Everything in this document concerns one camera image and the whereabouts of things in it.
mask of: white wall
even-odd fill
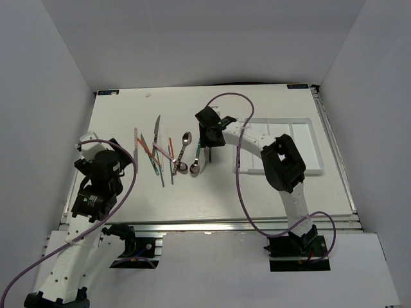
[[[37,260],[60,221],[92,92],[40,0],[0,9],[0,290]],[[22,307],[35,271],[12,289]]]
[[[42,0],[93,90],[321,83],[365,0]]]
[[[410,16],[410,1],[368,0],[320,88],[361,221],[378,233],[405,307],[411,307]]]

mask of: black sticker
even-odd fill
[[[289,89],[309,89],[306,83],[296,83],[295,85],[287,85]]]
[[[118,95],[120,90],[100,90],[97,95]]]

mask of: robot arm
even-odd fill
[[[196,114],[200,123],[201,147],[237,146],[242,124],[233,117],[220,116],[211,107]],[[241,148],[260,157],[269,184],[276,189],[283,201],[288,226],[308,216],[304,197],[305,163],[292,138],[288,135],[272,137],[245,128]],[[317,236],[317,228],[311,218],[304,220],[289,233],[295,243],[304,250]]]
[[[98,139],[89,132],[80,141]],[[120,151],[108,150],[101,143],[84,144],[79,150],[83,159],[74,166],[85,175],[72,208],[72,218],[66,242],[71,246],[60,252],[49,277],[39,292],[29,294],[24,302],[27,308],[88,308],[87,292],[110,268],[112,261],[127,251],[135,239],[134,229],[127,225],[112,225],[103,229],[105,234],[99,248],[89,257],[100,230],[82,240],[73,239],[105,219],[117,202],[123,186],[120,176],[131,160]]]

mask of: white tray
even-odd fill
[[[320,175],[324,170],[321,152],[315,137],[311,119],[305,118],[283,118],[283,119],[251,119],[247,125],[253,130],[273,137],[280,137],[286,133],[294,140],[304,163],[306,164],[305,175]],[[234,148],[233,166],[235,168],[236,148]],[[264,174],[261,159],[247,151],[240,152],[240,173]]]

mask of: white tabletop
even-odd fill
[[[64,244],[51,234],[46,253]],[[330,245],[332,235],[325,235]],[[361,307],[399,305],[376,234],[338,234],[331,271],[271,273],[267,239],[240,232],[170,233],[156,269],[109,269],[91,307]],[[40,265],[35,291],[56,257]]]
[[[332,215],[351,214],[351,208],[338,173],[317,107],[309,89],[287,89],[286,85],[236,85],[212,87],[178,87],[158,89],[121,89],[118,95],[97,96],[89,130],[102,139],[116,138],[129,152],[134,149],[134,127],[142,132],[151,148],[153,129],[161,114],[159,143],[167,149],[168,137],[173,139],[175,155],[181,149],[181,137],[186,131],[193,135],[182,161],[190,166],[199,138],[195,114],[215,95],[240,92],[255,104],[254,117],[309,117],[319,144],[324,172],[307,176],[305,196],[310,212],[323,210]],[[213,105],[221,116],[245,118],[249,104],[241,97],[224,96]],[[178,174],[171,184],[170,166],[164,158],[165,188],[151,163],[139,146],[137,183],[120,211],[111,222],[200,221],[209,219],[243,219],[238,201],[234,169],[233,146],[213,148],[213,161],[196,178]],[[204,163],[201,155],[200,164]],[[132,168],[126,168],[122,178],[125,189],[130,185]],[[77,176],[71,205],[83,176]],[[241,191],[250,215],[255,218],[283,218],[285,211],[280,196],[263,175],[240,175]]]

